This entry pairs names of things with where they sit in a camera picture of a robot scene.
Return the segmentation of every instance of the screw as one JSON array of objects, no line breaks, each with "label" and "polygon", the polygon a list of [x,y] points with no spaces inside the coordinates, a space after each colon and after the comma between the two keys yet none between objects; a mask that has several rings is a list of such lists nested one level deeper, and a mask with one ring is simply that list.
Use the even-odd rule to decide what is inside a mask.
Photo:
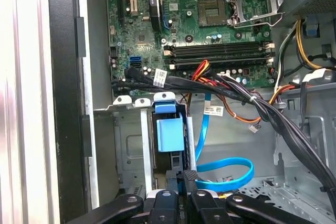
[{"label": "screw", "polygon": [[203,197],[203,196],[205,196],[205,191],[198,191],[197,195]]},{"label": "screw", "polygon": [[134,196],[129,197],[129,198],[127,199],[127,202],[129,202],[129,203],[133,203],[133,202],[137,202],[137,201],[138,201],[138,199],[135,198]]},{"label": "screw", "polygon": [[233,196],[233,200],[235,202],[242,202],[243,201],[243,198],[241,198],[241,196]]}]

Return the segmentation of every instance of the metal bracket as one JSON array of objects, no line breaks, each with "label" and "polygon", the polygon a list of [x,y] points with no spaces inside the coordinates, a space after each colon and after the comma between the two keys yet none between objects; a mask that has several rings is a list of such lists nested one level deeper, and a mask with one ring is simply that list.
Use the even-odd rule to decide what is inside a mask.
[{"label": "metal bracket", "polygon": [[[251,26],[260,26],[260,25],[269,25],[271,27],[275,26],[277,23],[279,23],[282,20],[282,16],[284,13],[278,13],[280,6],[284,2],[284,0],[269,0],[270,1],[270,7],[271,7],[271,12],[262,14],[262,15],[254,15],[250,19],[246,19],[244,17],[244,11],[243,11],[243,0],[230,0],[231,3],[234,6],[235,13],[232,16],[233,20],[233,26],[235,28],[243,28],[243,27],[251,27]],[[273,16],[279,16],[278,20],[274,23],[271,24],[268,21],[257,23],[257,24],[249,24],[249,25],[241,25],[243,23],[251,23],[254,21],[262,20],[265,18],[270,18]]]}]

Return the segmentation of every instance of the ventilation holes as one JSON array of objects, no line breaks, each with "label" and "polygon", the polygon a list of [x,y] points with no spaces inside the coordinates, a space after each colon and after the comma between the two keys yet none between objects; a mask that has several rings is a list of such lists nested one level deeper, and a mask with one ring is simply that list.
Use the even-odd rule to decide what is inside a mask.
[{"label": "ventilation holes", "polygon": [[134,189],[134,194],[138,194],[139,190],[140,190],[140,187],[136,187],[136,188]]},{"label": "ventilation holes", "polygon": [[298,14],[308,15],[317,13],[336,13],[335,0],[312,0],[303,7]]}]

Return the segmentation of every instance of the blue plastic tab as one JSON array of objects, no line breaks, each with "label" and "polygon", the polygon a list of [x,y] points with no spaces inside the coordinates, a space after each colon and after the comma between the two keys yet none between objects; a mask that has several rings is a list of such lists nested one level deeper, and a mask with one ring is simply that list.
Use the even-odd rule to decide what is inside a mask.
[{"label": "blue plastic tab", "polygon": [[182,117],[157,120],[156,125],[159,152],[184,151]]},{"label": "blue plastic tab", "polygon": [[175,102],[157,102],[155,104],[155,113],[156,114],[176,113]]}]

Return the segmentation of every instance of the white label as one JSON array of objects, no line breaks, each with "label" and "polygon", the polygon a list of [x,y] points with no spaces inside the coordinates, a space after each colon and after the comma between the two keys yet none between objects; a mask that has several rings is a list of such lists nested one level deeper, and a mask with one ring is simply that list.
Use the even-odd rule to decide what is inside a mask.
[{"label": "white label", "polygon": [[205,104],[204,106],[205,115],[223,116],[223,112],[224,112],[223,106],[209,106],[207,104]]},{"label": "white label", "polygon": [[324,76],[326,69],[325,68],[321,68],[318,70],[315,70],[313,73],[309,73],[307,74],[302,82],[309,82],[312,79],[319,79],[322,78]]},{"label": "white label", "polygon": [[248,128],[250,131],[252,131],[253,133],[257,133],[258,129],[255,128],[253,125],[251,125],[249,128]]},{"label": "white label", "polygon": [[157,68],[155,70],[153,85],[163,88],[164,83],[166,82],[166,77],[167,77],[167,71]]}]

